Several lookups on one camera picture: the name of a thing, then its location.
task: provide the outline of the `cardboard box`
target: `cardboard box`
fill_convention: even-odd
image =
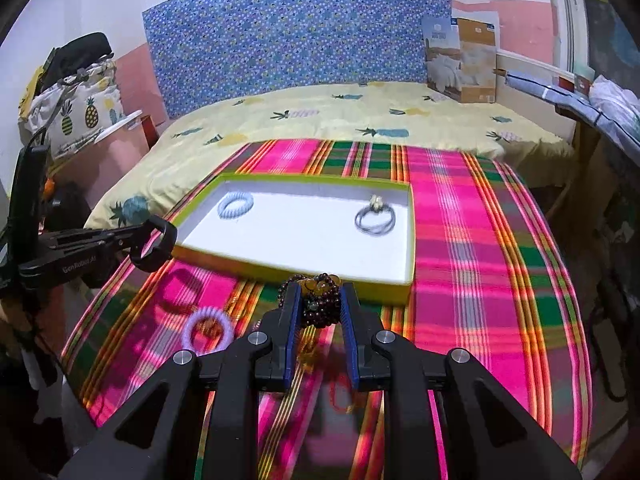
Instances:
[[[495,102],[495,27],[464,18],[422,18],[427,85],[461,103]]]
[[[216,204],[233,191],[250,192],[255,204],[240,218],[220,219]],[[354,215],[372,194],[396,212],[395,227],[382,237],[354,226]],[[414,281],[414,197],[411,185],[402,182],[221,173],[173,223],[174,258],[260,282],[328,272],[353,282],[361,300],[406,304]]]

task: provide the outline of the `plaid blanket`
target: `plaid blanket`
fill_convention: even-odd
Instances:
[[[410,182],[416,222],[410,300],[404,307],[367,306],[420,348],[469,349],[581,465],[591,378],[580,313],[548,226],[508,166],[407,146],[268,140],[239,150],[168,218],[222,170]],[[179,348],[186,317],[204,305],[224,308],[240,336],[276,306],[276,286],[175,260],[149,276],[128,260],[120,266],[63,353],[70,384],[98,425]],[[219,337],[205,325],[194,346],[206,351]],[[259,477],[380,478],[383,434],[382,394],[349,390],[340,328],[307,328],[292,389],[260,399]]]

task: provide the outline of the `headboard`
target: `headboard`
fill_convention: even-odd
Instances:
[[[426,80],[420,18],[451,0],[168,0],[143,12],[169,117],[282,88]]]

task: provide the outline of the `silver bolt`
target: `silver bolt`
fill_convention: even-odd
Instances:
[[[192,357],[193,356],[191,355],[191,352],[189,352],[188,350],[178,350],[174,354],[174,363],[176,363],[177,365],[185,365],[189,361],[191,361]]]
[[[469,352],[467,352],[464,348],[455,348],[453,352],[451,352],[451,358],[457,363],[466,363],[471,358]]]
[[[247,339],[252,345],[261,345],[267,341],[267,335],[264,332],[251,332],[247,336]]]
[[[392,343],[396,340],[396,334],[391,330],[381,330],[376,334],[376,339],[381,343]]]

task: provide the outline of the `purple spiral hair tie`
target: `purple spiral hair tie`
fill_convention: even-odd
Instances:
[[[185,350],[191,350],[197,355],[202,355],[199,352],[196,352],[193,349],[193,344],[191,344],[191,333],[193,333],[193,329],[196,325],[205,320],[205,319],[215,319],[220,325],[222,325],[222,338],[216,345],[216,347],[211,351],[220,352],[225,350],[228,347],[234,338],[234,327],[231,325],[231,318],[219,308],[214,306],[205,306],[196,310],[193,314],[191,314],[187,318],[187,323],[184,325],[184,329],[182,330],[182,348]]]

